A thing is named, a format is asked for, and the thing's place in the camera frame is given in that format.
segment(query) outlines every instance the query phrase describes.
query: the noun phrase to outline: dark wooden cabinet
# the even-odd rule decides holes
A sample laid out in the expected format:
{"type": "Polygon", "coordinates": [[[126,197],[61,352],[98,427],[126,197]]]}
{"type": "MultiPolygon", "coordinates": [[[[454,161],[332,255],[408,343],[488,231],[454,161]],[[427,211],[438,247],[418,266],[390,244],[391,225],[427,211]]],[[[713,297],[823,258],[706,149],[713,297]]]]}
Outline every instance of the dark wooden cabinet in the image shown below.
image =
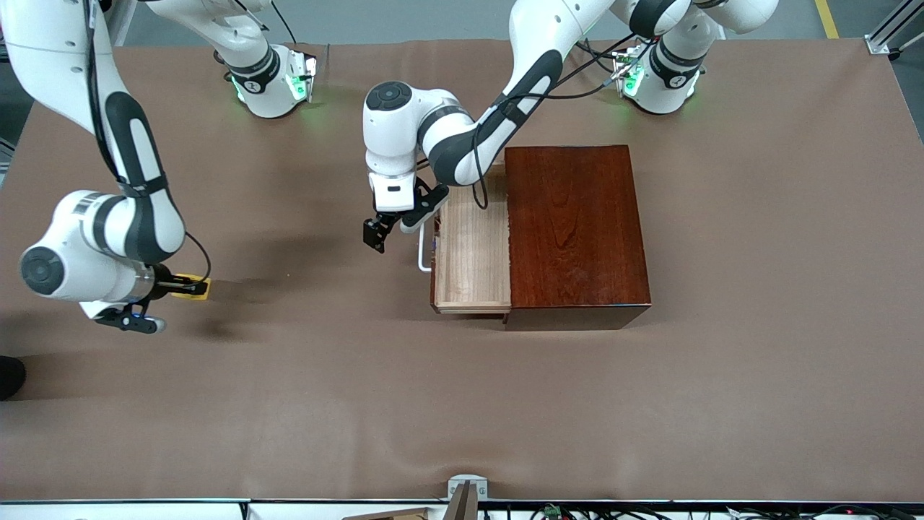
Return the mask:
{"type": "Polygon", "coordinates": [[[444,207],[435,308],[569,330],[621,328],[651,305],[628,147],[507,148],[489,187],[492,212],[459,190],[444,207]],[[476,293],[491,302],[466,302],[476,293]]]}

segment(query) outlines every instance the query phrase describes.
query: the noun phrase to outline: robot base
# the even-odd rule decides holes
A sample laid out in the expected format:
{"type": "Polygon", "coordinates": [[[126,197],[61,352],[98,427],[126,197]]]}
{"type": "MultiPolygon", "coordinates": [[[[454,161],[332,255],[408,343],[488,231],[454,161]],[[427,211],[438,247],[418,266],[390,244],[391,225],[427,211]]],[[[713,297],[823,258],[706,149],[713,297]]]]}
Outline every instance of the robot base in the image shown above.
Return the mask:
{"type": "Polygon", "coordinates": [[[247,81],[240,85],[237,80],[231,80],[237,89],[237,99],[260,118],[280,118],[299,103],[310,103],[318,62],[315,56],[306,56],[283,45],[271,47],[279,56],[281,67],[263,92],[251,92],[247,81]]]}
{"type": "Polygon", "coordinates": [[[661,78],[652,77],[643,67],[638,67],[629,77],[619,82],[620,93],[632,100],[638,108],[656,115],[675,112],[688,97],[693,95],[699,72],[680,88],[669,89],[661,78]]]}

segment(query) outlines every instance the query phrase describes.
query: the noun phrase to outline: metal frame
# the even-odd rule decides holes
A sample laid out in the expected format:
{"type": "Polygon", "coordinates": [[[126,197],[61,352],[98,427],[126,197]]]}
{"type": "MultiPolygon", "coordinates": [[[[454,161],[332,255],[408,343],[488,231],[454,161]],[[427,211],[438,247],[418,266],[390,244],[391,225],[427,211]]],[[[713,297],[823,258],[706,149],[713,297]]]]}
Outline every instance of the metal frame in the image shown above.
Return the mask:
{"type": "Polygon", "coordinates": [[[889,16],[864,36],[870,54],[889,54],[889,42],[924,10],[924,0],[902,0],[889,16]]]}

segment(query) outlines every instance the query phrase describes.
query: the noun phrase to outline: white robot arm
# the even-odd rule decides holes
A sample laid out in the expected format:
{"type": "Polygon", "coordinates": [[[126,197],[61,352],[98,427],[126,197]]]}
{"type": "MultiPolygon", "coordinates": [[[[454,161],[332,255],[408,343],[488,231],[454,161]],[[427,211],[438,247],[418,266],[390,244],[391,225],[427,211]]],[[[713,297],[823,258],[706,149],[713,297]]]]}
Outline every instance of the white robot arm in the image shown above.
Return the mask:
{"type": "MultiPolygon", "coordinates": [[[[692,0],[517,0],[510,13],[514,70],[501,94],[477,120],[445,90],[424,91],[388,81],[367,95],[363,138],[376,217],[366,220],[363,240],[383,253],[384,240],[394,224],[400,221],[402,231],[414,232],[445,202],[448,186],[477,182],[543,96],[556,86],[571,47],[608,8],[638,36],[663,35],[659,52],[649,56],[658,56],[659,64],[680,63],[662,67],[678,68],[674,73],[663,71],[664,76],[686,77],[690,70],[699,74],[708,50],[708,45],[702,49],[700,37],[686,43],[686,32],[707,32],[709,44],[715,39],[715,22],[706,15],[715,13],[729,24],[733,21],[732,28],[747,31],[766,21],[776,2],[697,0],[697,6],[692,6],[692,0]],[[698,25],[698,20],[709,23],[698,25]],[[670,52],[665,41],[674,40],[683,44],[670,52]],[[429,159],[436,177],[433,190],[417,178],[418,150],[429,159]]],[[[641,85],[634,86],[641,91],[641,85]]]]}
{"type": "Polygon", "coordinates": [[[183,245],[186,229],[102,17],[95,30],[98,12],[96,0],[0,0],[6,50],[23,88],[97,136],[121,191],[62,199],[44,236],[20,258],[20,274],[41,296],[79,302],[98,323],[158,332],[163,321],[145,315],[150,300],[205,288],[161,265],[183,245]]]}
{"type": "Polygon", "coordinates": [[[199,34],[231,72],[237,97],[261,118],[310,102],[317,59],[266,42],[252,13],[271,0],[140,0],[155,14],[199,34]]]}

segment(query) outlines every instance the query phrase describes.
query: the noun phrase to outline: black cable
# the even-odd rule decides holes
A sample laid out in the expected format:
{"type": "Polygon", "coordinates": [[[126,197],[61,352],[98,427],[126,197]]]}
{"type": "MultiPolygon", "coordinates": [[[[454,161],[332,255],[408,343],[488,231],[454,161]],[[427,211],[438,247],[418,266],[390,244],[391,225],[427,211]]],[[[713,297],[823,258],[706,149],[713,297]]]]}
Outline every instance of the black cable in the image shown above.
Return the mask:
{"type": "Polygon", "coordinates": [[[481,130],[481,124],[475,127],[475,131],[471,134],[472,140],[472,150],[475,151],[475,169],[478,171],[478,183],[481,185],[481,195],[484,198],[484,203],[478,200],[478,191],[475,190],[475,185],[471,185],[471,196],[475,199],[475,205],[480,210],[488,209],[488,185],[484,181],[484,172],[481,171],[481,160],[478,157],[478,131],[481,130]]]}
{"type": "Polygon", "coordinates": [[[279,19],[282,20],[283,25],[286,26],[286,31],[289,31],[289,37],[292,38],[292,44],[295,45],[296,43],[298,43],[295,39],[295,34],[292,33],[292,30],[288,26],[286,17],[284,17],[283,14],[279,12],[279,7],[276,6],[276,3],[273,0],[270,0],[270,5],[273,6],[273,11],[276,12],[276,16],[278,16],[279,19]]]}
{"type": "MultiPolygon", "coordinates": [[[[625,42],[628,42],[628,41],[629,41],[630,39],[632,39],[632,37],[635,36],[635,35],[636,35],[636,34],[633,32],[633,33],[629,34],[626,38],[623,38],[622,40],[620,40],[620,41],[618,41],[618,42],[616,42],[616,43],[610,45],[609,47],[606,48],[606,50],[604,50],[604,51],[603,51],[602,53],[600,53],[598,56],[593,57],[590,61],[588,61],[587,63],[581,65],[580,67],[578,67],[578,68],[576,68],[576,69],[574,69],[573,71],[571,71],[570,74],[568,74],[567,76],[565,76],[564,78],[562,78],[561,80],[559,80],[559,81],[555,84],[555,86],[552,87],[552,89],[551,89],[549,92],[551,92],[551,91],[555,90],[556,88],[558,88],[559,86],[561,86],[562,83],[564,83],[565,81],[568,81],[568,80],[570,80],[571,78],[574,78],[578,73],[580,73],[581,70],[584,70],[585,68],[587,68],[587,67],[593,65],[594,63],[600,61],[600,59],[601,59],[604,55],[607,55],[607,54],[609,54],[609,53],[612,53],[612,51],[615,50],[616,47],[618,47],[619,45],[622,45],[622,44],[625,43],[625,42]]],[[[651,47],[651,43],[649,43],[649,45],[648,45],[647,47],[645,47],[645,48],[642,50],[641,54],[638,55],[638,58],[636,58],[636,60],[637,60],[636,63],[638,63],[638,60],[640,60],[641,57],[645,55],[645,53],[648,51],[648,49],[649,49],[650,47],[651,47]]],[[[605,82],[601,83],[599,86],[597,86],[595,89],[593,89],[593,90],[591,90],[591,91],[588,91],[588,92],[585,92],[585,93],[579,93],[579,94],[569,94],[569,95],[552,95],[552,94],[548,94],[548,93],[523,93],[523,94],[518,94],[518,95],[515,95],[515,96],[511,96],[511,97],[505,98],[503,101],[501,101],[500,103],[498,103],[498,104],[494,107],[494,110],[503,110],[503,108],[504,108],[505,106],[507,106],[508,104],[510,104],[510,103],[512,103],[512,102],[514,102],[514,101],[516,101],[516,100],[525,99],[525,98],[528,98],[528,97],[537,98],[537,99],[578,99],[578,98],[581,98],[581,97],[587,97],[587,96],[589,96],[589,95],[594,95],[595,93],[598,93],[599,91],[603,90],[603,89],[606,88],[606,86],[609,85],[611,82],[612,82],[611,80],[605,81],[605,82]]],[[[480,156],[479,156],[479,153],[478,153],[478,145],[479,145],[479,143],[478,143],[478,133],[480,132],[480,130],[481,130],[481,124],[479,123],[479,124],[477,124],[477,125],[475,126],[475,131],[472,132],[471,140],[472,140],[472,150],[474,151],[474,154],[475,154],[475,169],[476,169],[476,171],[478,171],[478,184],[481,185],[481,194],[482,194],[482,196],[483,196],[484,201],[482,202],[481,200],[479,200],[479,198],[478,198],[478,191],[477,191],[477,189],[476,189],[476,187],[475,187],[475,184],[472,184],[472,185],[471,185],[471,196],[472,196],[472,198],[475,199],[475,204],[478,206],[478,208],[481,209],[481,210],[485,210],[485,209],[488,209],[488,186],[487,186],[487,183],[484,181],[484,171],[482,171],[482,169],[481,169],[481,160],[480,160],[480,156]]]]}
{"type": "Polygon", "coordinates": [[[603,59],[603,58],[605,58],[605,57],[611,57],[611,56],[604,56],[603,54],[598,53],[597,51],[593,50],[593,47],[590,46],[590,40],[589,40],[589,39],[584,38],[584,42],[583,42],[583,43],[582,43],[582,42],[577,42],[577,43],[575,43],[575,46],[576,46],[578,49],[584,51],[585,53],[587,53],[587,54],[589,54],[589,55],[591,55],[591,56],[597,58],[596,63],[597,63],[597,65],[599,65],[600,68],[602,68],[603,70],[606,70],[606,71],[609,72],[610,74],[613,74],[613,73],[615,72],[613,69],[611,69],[611,68],[605,66],[605,65],[600,61],[601,59],[603,59]]]}
{"type": "Polygon", "coordinates": [[[804,518],[805,520],[815,520],[816,518],[818,518],[819,516],[822,516],[823,514],[831,514],[831,513],[835,512],[835,511],[839,510],[839,509],[849,509],[849,510],[855,512],[855,513],[859,512],[859,513],[863,513],[863,514],[869,514],[869,515],[872,515],[872,516],[876,516],[876,517],[880,518],[881,520],[888,520],[888,516],[887,516],[887,515],[882,514],[882,513],[878,512],[878,511],[876,511],[876,510],[870,509],[870,508],[868,508],[868,507],[859,506],[859,505],[852,505],[852,504],[849,504],[849,503],[842,503],[842,504],[840,504],[840,505],[835,505],[834,507],[830,507],[830,508],[828,508],[828,509],[822,511],[821,513],[809,514],[809,515],[806,515],[806,516],[802,516],[802,518],[804,518]]]}
{"type": "Polygon", "coordinates": [[[96,78],[96,45],[93,39],[96,35],[95,21],[91,21],[94,14],[92,10],[96,4],[93,0],[84,0],[83,17],[87,24],[87,92],[90,96],[90,117],[93,122],[93,134],[96,136],[96,145],[103,156],[103,162],[112,172],[116,182],[121,182],[116,170],[116,162],[113,159],[112,151],[109,149],[109,143],[106,141],[105,129],[103,126],[103,114],[100,110],[100,86],[96,78]]]}
{"type": "Polygon", "coordinates": [[[212,274],[212,258],[209,257],[209,252],[205,251],[205,248],[202,247],[202,243],[198,241],[196,237],[192,236],[192,233],[187,231],[186,236],[188,236],[189,239],[199,247],[199,250],[202,251],[202,256],[205,257],[205,276],[186,286],[187,289],[194,289],[205,283],[205,280],[208,279],[208,277],[212,274]]]}
{"type": "Polygon", "coordinates": [[[591,60],[589,60],[587,63],[585,63],[584,65],[581,65],[581,66],[578,67],[578,68],[575,68],[574,70],[571,71],[570,74],[568,74],[567,76],[565,76],[565,77],[563,77],[562,79],[560,79],[560,80],[555,84],[555,87],[554,87],[554,88],[557,88],[557,87],[561,86],[563,83],[565,83],[565,81],[568,81],[568,80],[570,80],[571,78],[574,78],[575,76],[577,76],[577,74],[580,74],[581,70],[584,70],[585,68],[590,67],[590,66],[593,65],[594,63],[600,61],[601,58],[603,58],[604,56],[606,56],[606,55],[612,53],[612,51],[616,50],[616,47],[618,47],[619,45],[622,45],[622,44],[625,43],[625,42],[628,42],[628,41],[631,40],[635,35],[636,35],[636,34],[633,32],[633,33],[629,34],[627,37],[623,38],[622,40],[620,40],[620,41],[618,41],[618,42],[616,42],[616,43],[610,45],[610,46],[607,47],[604,51],[602,51],[602,52],[600,53],[599,56],[593,57],[593,58],[592,58],[591,60]]]}

